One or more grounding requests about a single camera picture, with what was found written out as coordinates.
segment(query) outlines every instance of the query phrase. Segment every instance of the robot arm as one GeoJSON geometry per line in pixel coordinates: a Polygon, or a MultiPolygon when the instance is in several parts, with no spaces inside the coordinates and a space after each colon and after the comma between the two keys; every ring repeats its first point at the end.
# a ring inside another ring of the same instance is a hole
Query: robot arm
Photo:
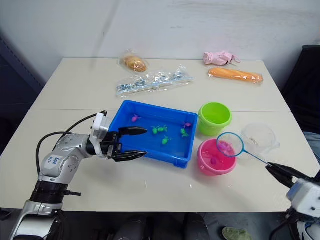
{"type": "Polygon", "coordinates": [[[61,209],[66,195],[80,196],[67,190],[83,159],[98,155],[116,162],[131,161],[144,156],[145,151],[121,152],[123,135],[139,135],[147,132],[142,127],[122,127],[108,131],[106,113],[98,113],[91,135],[67,134],[56,144],[42,164],[38,181],[10,235],[10,240],[55,239],[61,223],[61,209]]]}

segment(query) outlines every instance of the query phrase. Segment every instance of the white wall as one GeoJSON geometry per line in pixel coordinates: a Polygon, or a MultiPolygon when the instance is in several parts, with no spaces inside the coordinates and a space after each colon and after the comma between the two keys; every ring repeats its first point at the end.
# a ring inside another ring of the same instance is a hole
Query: white wall
{"type": "Polygon", "coordinates": [[[319,0],[0,0],[0,27],[46,82],[62,57],[264,60],[281,88],[320,42],[319,0]]]}

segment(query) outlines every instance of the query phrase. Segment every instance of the person's shoe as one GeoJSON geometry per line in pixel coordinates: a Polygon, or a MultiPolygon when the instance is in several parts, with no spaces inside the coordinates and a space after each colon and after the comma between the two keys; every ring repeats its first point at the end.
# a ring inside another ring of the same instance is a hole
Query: person's shoe
{"type": "Polygon", "coordinates": [[[252,237],[247,230],[234,227],[223,228],[222,235],[226,240],[252,240],[252,237]]]}

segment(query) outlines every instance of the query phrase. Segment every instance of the blue plastic tray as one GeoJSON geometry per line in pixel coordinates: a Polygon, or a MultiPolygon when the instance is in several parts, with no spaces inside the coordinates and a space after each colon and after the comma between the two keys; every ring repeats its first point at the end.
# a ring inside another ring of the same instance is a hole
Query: blue plastic tray
{"type": "Polygon", "coordinates": [[[152,158],[176,167],[186,168],[192,155],[192,148],[196,134],[198,115],[192,112],[174,110],[170,108],[149,105],[141,102],[125,100],[119,108],[110,125],[110,131],[128,126],[139,126],[148,130],[147,133],[121,138],[122,151],[147,151],[147,158],[152,158]],[[132,122],[132,117],[140,118],[132,122]],[[181,129],[185,123],[191,123],[185,131],[189,134],[182,137],[181,129]],[[153,133],[152,127],[167,126],[167,132],[153,133]],[[169,140],[163,145],[162,140],[167,136],[169,140]]]}

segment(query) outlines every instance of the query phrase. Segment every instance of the bread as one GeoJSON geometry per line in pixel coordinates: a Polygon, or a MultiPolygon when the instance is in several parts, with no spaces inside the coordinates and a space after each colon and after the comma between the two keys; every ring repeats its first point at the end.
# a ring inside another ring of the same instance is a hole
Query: bread
{"type": "Polygon", "coordinates": [[[135,72],[144,72],[145,70],[147,70],[147,66],[144,63],[144,61],[138,57],[138,56],[126,56],[124,59],[124,64],[131,69],[132,71],[135,72]]]}
{"type": "Polygon", "coordinates": [[[260,84],[263,82],[263,77],[261,74],[247,72],[247,71],[238,71],[235,69],[226,69],[222,67],[214,67],[209,70],[208,75],[211,77],[223,78],[223,79],[235,79],[245,82],[250,82],[254,84],[260,84]]]}

